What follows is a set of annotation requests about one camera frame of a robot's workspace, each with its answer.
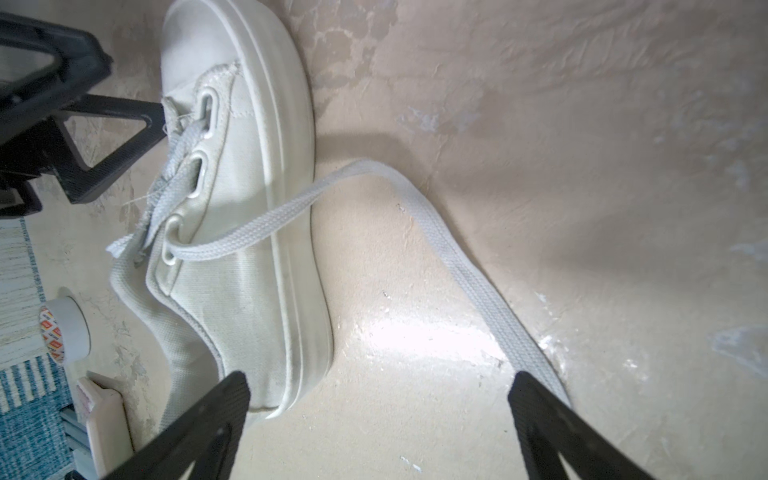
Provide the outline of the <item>white canvas sneaker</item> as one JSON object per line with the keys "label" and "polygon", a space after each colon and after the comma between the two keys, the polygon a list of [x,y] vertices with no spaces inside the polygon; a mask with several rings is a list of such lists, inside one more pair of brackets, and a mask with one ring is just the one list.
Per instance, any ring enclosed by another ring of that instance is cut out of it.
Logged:
{"label": "white canvas sneaker", "polygon": [[247,422],[277,417],[333,358],[309,212],[250,227],[314,179],[303,64],[262,3],[177,1],[161,75],[168,160],[135,231],[109,248],[112,287],[168,361],[163,426],[237,371]]}

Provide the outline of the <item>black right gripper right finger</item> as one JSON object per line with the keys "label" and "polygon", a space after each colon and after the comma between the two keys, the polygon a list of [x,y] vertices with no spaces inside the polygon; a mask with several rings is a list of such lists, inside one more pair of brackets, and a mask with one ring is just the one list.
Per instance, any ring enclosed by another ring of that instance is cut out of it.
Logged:
{"label": "black right gripper right finger", "polygon": [[530,479],[649,479],[651,476],[530,373],[516,374],[508,394]]}

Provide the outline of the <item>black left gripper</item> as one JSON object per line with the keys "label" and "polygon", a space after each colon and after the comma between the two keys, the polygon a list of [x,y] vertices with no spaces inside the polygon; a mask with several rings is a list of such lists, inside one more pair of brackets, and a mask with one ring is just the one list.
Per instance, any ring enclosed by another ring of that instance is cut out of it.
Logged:
{"label": "black left gripper", "polygon": [[[3,218],[42,210],[31,181],[44,174],[57,178],[70,203],[90,203],[165,137],[161,104],[88,94],[110,76],[111,64],[86,31],[1,15]],[[144,127],[89,166],[64,125],[71,116],[141,121]]]}

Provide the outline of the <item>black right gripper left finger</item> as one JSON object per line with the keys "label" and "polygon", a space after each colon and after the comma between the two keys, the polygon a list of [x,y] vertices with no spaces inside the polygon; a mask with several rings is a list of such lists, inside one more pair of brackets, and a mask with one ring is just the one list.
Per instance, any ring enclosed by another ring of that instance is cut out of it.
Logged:
{"label": "black right gripper left finger", "polygon": [[244,430],[250,390],[235,371],[109,473],[109,479],[228,479]]}

